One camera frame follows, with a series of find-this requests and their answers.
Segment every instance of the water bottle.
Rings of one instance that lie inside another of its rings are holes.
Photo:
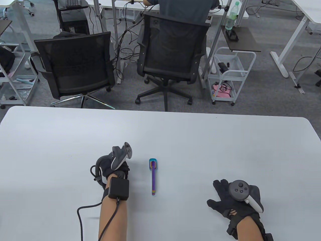
[[[239,4],[240,2],[236,2],[234,7],[232,7],[229,19],[227,20],[227,23],[225,25],[226,30],[231,30],[234,26],[234,21],[238,15],[239,12]]]

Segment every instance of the sleeve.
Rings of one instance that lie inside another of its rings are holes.
[[[152,5],[157,5],[160,2],[160,0],[147,0],[147,1]]]
[[[220,5],[220,0],[213,0],[211,10],[217,8],[219,5]]]

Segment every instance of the gray shirt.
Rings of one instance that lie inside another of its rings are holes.
[[[160,5],[160,14],[193,23],[205,23],[211,9],[219,5],[219,0],[147,0]]]

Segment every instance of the hand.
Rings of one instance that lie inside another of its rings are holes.
[[[253,213],[257,213],[254,208],[244,201],[236,201],[229,193],[229,182],[225,179],[219,181],[215,180],[213,186],[217,191],[221,201],[214,201],[212,199],[207,200],[207,205],[213,210],[219,212],[223,217],[231,220],[231,215],[237,214],[240,217],[245,218]]]
[[[119,178],[128,178],[129,167],[126,162],[124,162],[117,170],[111,169],[111,164],[113,162],[113,153],[111,152],[107,156],[102,156],[98,159],[99,167],[101,168],[102,175],[108,179],[109,175],[112,173],[116,174]]]

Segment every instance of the black mesh chair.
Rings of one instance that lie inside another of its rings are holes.
[[[91,94],[102,88],[109,92],[115,85],[109,54],[110,32],[63,39],[35,40],[38,52],[32,53],[36,69],[47,79],[52,96],[76,95],[51,103],[81,98],[81,108],[89,98],[111,109]]]
[[[196,82],[201,57],[206,53],[206,33],[210,25],[149,12],[145,13],[144,22],[137,39],[140,45],[137,72],[143,77],[148,75],[146,84],[152,81],[158,87],[139,94],[135,103],[140,104],[142,97],[163,92],[167,111],[167,93],[171,92],[188,98],[187,103],[192,105],[192,96],[172,85],[180,81],[187,81],[189,85]]]

